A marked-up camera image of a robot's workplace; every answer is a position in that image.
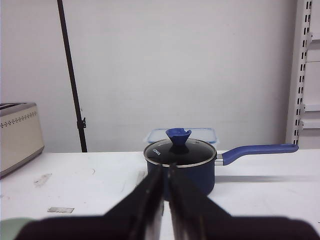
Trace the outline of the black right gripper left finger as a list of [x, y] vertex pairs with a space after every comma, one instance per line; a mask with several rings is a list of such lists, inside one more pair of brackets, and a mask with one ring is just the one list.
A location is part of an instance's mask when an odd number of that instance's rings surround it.
[[158, 240], [164, 212], [164, 174], [156, 166], [105, 215], [107, 240]]

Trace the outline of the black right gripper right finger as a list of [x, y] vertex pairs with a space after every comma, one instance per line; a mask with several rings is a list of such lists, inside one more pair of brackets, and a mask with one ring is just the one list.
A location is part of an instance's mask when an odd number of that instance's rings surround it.
[[168, 170], [168, 189], [176, 240], [208, 240], [210, 225], [230, 220], [230, 214], [202, 193], [175, 164]]

